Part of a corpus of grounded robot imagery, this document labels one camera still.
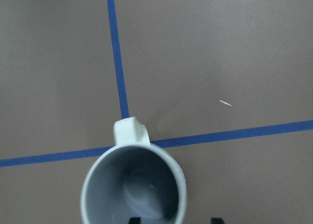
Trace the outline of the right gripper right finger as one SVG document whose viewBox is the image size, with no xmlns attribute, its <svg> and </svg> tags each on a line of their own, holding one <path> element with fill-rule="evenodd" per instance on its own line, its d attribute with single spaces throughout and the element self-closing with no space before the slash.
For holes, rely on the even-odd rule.
<svg viewBox="0 0 313 224">
<path fill-rule="evenodd" d="M 224 224 L 224 220 L 222 218 L 211 218 L 211 224 Z"/>
</svg>

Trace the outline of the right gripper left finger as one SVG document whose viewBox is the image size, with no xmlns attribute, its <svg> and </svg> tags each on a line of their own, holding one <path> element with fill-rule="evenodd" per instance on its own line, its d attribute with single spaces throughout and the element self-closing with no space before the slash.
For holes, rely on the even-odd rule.
<svg viewBox="0 0 313 224">
<path fill-rule="evenodd" d="M 141 224 L 141 218 L 140 217 L 131 217 L 129 219 L 129 224 Z"/>
</svg>

